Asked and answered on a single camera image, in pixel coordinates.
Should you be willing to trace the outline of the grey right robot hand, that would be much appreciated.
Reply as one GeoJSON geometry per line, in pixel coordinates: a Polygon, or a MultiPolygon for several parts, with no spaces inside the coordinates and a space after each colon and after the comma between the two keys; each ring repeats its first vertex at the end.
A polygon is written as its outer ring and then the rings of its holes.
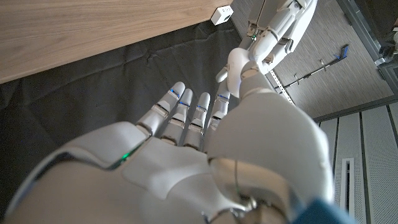
{"type": "Polygon", "coordinates": [[[293,223],[333,203],[328,140],[271,89],[256,62],[232,63],[240,102],[220,85],[213,111],[176,83],[136,124],[58,148],[28,175],[5,223],[293,223]]]}

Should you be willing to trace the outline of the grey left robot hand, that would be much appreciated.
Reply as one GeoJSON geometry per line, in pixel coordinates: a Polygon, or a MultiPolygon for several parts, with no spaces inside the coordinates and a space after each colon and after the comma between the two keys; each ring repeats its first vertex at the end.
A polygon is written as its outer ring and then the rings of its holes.
{"type": "Polygon", "coordinates": [[[249,58],[267,74],[298,46],[314,15],[317,0],[259,0],[253,4],[247,36],[249,58]]]}

